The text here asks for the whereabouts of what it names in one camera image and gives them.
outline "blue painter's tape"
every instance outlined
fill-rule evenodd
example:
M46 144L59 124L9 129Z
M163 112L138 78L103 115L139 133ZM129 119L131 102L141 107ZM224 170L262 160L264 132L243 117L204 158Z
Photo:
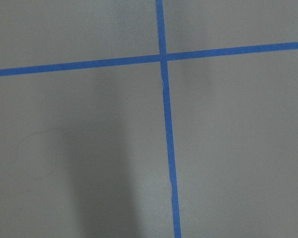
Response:
M257 46L242 46L224 49L213 49L203 51L191 51L181 53L170 53L167 54L167 60L185 60L194 58L206 58L216 56L229 56L229 55L240 55L240 54L251 54L260 52L271 52L271 51L286 51L286 50L297 50L298 42L269 44L269 45L257 45Z
M71 63L58 63L58 64L38 65L38 66L29 66L29 67L20 67L20 68L0 69L0 76L53 72L53 71L63 71L63 70L71 70L71 69L97 68L97 67L107 67L107 66L115 66L115 65L137 64L137 63L150 63L150 62L158 62L158 61L160 61L160 55L137 56L137 57L127 57L127 58L118 58L118 59L106 59L106 60L101 59L101 60L71 62Z
M177 173L176 173L175 155L174 155L167 48L166 48L166 39L165 39L162 0L156 0L155 6L156 6L156 14L157 14L159 52L161 57L160 67L161 67L161 78L162 78L162 84L163 84L163 108L164 108L166 141L167 141L169 177L170 177L170 183L171 183L171 189L172 189L171 206L172 206L172 214L173 214L173 230L174 230L174 237L181 238L180 210L179 210L179 198L178 198Z

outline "horizontal blue tape line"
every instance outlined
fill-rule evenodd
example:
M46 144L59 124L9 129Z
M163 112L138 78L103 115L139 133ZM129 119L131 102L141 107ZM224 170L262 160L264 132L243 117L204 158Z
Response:
M160 61L160 55L152 56L137 56L118 59L101 59L93 61L71 62L71 63L58 63L48 65L38 65L20 68L6 68L0 69L0 76L17 75L17 74L29 74L29 73L42 73L53 72L71 69L84 69L84 68L97 68L107 67L115 65L127 65L137 63L150 63Z
M203 51L169 53L167 54L167 60L179 60L179 59L185 60L185 59L194 59L194 58L229 56L229 55L250 54L250 53L260 53L260 52L269 52L269 51L286 51L286 50L297 50L297 49L298 49L298 42L258 45L258 46L242 46L242 47L203 50Z
M271 51L286 51L286 50L298 50L298 42L258 45L258 46L242 46L242 47L191 51L191 52L181 52L181 53L168 53L166 57L167 57L167 60L186 60L186 59L194 59L194 58L206 58L206 57L229 56L229 55L240 55L240 54L250 54L250 53L260 53L260 52L271 52ZM137 56L137 57L127 57L127 58L117 58L117 59L106 59L106 60L101 59L101 60L82 61L82 62L58 63L58 64L38 65L38 66L29 66L29 67L19 67L19 68L6 68L6 69L0 69L0 76L159 62L160 58L161 58L160 55L151 55L151 56Z

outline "vertical blue tape line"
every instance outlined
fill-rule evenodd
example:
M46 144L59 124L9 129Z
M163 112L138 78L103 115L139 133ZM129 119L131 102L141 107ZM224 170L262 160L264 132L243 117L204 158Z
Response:
M169 176L170 176L170 183L171 183L171 189L172 189L171 204L172 204L172 214L173 214L173 229L174 229L174 237L181 238L180 210L179 210L179 198L178 198L177 173L176 173L175 156L174 156L168 62L167 62L167 49L166 49L162 0L155 0L155 6L156 6L158 38L159 38L161 78L162 78L162 84L163 84L163 107L164 107L164 121L165 121L165 132L166 132L168 163L169 163Z

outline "gray floor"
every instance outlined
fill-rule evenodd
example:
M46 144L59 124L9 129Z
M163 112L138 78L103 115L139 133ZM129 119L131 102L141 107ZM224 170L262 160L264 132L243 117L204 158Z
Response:
M168 52L298 41L298 1L165 0ZM158 54L154 1L0 1L0 68ZM169 62L184 238L298 238L298 50ZM159 63L0 77L0 238L171 238Z

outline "gray concrete floor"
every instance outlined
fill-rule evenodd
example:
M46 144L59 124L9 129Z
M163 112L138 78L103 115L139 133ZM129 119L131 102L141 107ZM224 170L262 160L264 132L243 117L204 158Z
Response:
M169 53L298 41L298 1L165 0ZM0 1L0 68L158 54L154 1ZM298 50L169 63L184 238L298 238ZM171 238L159 63L0 77L0 238Z

